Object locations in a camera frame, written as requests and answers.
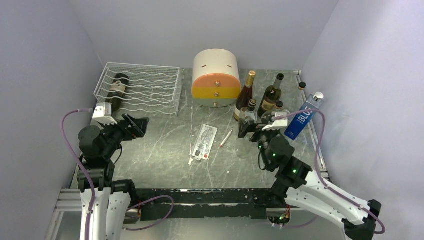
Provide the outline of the clear bottle black-gold label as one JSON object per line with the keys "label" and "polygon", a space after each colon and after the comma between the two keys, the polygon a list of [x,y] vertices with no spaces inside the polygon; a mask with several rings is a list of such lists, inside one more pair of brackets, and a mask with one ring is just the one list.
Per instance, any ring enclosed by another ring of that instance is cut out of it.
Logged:
{"label": "clear bottle black-gold label", "polygon": [[239,119],[245,121],[254,121],[258,120],[258,114],[256,111],[257,101],[256,99],[250,99],[247,107],[243,107],[240,110]]}

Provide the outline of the blue clear square bottle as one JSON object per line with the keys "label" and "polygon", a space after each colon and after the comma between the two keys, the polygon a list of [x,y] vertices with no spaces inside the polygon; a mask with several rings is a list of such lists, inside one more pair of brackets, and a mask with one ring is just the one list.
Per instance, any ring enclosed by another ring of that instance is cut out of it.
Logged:
{"label": "blue clear square bottle", "polygon": [[[324,94],[319,91],[317,91],[315,94],[310,94],[299,110],[319,110],[323,98]],[[314,115],[315,112],[312,111],[298,113],[286,128],[284,135],[291,140],[295,140],[312,120]]]}

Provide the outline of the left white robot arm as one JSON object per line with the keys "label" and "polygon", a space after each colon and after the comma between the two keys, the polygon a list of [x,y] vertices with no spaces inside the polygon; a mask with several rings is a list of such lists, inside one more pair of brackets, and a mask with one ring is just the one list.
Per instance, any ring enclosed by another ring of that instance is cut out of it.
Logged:
{"label": "left white robot arm", "polygon": [[100,128],[90,125],[78,134],[81,167],[77,181],[80,190],[82,240],[117,240],[128,208],[139,200],[132,180],[113,180],[112,156],[122,142],[143,138],[150,122],[148,117],[122,115],[122,120]]}

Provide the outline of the dark green wine bottle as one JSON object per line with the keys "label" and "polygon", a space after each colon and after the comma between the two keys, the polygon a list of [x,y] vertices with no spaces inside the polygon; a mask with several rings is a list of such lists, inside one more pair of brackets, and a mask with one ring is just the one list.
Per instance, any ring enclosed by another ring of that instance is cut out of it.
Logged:
{"label": "dark green wine bottle", "polygon": [[266,112],[272,111],[280,100],[282,96],[281,84],[284,78],[284,74],[279,73],[274,83],[266,88],[257,111],[259,117],[262,117]]}

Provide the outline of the dark red wine bottle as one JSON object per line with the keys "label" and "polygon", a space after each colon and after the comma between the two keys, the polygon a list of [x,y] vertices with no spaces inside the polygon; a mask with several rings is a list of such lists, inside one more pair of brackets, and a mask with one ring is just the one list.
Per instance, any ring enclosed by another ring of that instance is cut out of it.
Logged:
{"label": "dark red wine bottle", "polygon": [[246,83],[242,88],[235,104],[233,118],[238,122],[240,119],[241,110],[249,105],[249,101],[253,98],[253,84],[256,77],[256,72],[250,70],[247,75]]}

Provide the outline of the clear glass bottle black cap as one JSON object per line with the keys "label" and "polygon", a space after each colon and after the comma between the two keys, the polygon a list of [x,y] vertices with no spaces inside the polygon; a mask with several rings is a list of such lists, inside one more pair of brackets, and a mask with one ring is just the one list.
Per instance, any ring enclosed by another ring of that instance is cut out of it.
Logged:
{"label": "clear glass bottle black cap", "polygon": [[283,102],[284,112],[290,113],[292,110],[296,109],[301,98],[301,93],[306,86],[307,84],[301,81],[296,87],[293,86],[283,91],[281,100]]}

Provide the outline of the clear bottle cream label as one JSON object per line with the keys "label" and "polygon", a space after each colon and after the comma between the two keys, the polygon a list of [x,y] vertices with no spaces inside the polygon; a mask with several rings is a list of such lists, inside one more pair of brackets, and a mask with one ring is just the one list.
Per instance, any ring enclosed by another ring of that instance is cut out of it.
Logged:
{"label": "clear bottle cream label", "polygon": [[283,109],[283,106],[284,103],[279,100],[271,111],[267,111],[262,115],[261,119],[270,121],[273,117],[289,115],[290,111]]}

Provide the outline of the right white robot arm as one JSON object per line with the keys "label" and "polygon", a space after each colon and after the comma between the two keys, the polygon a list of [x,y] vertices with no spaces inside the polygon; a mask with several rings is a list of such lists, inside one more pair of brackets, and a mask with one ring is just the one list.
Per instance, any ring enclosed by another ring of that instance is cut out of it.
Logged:
{"label": "right white robot arm", "polygon": [[275,207],[288,204],[325,218],[343,229],[351,240],[371,240],[376,234],[381,203],[341,190],[294,157],[294,147],[280,135],[287,125],[287,118],[282,117],[238,121],[238,138],[252,134],[249,141],[257,143],[261,169],[276,173],[270,202]]}

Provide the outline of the clear open-neck bottle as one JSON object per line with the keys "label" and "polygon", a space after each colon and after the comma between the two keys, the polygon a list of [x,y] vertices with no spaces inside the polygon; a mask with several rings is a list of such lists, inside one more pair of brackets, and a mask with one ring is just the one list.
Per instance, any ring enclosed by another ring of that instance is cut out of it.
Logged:
{"label": "clear open-neck bottle", "polygon": [[238,138],[235,145],[236,155],[241,159],[248,159],[257,150],[257,143],[251,142],[250,138],[254,135],[253,132],[247,133],[244,138]]}

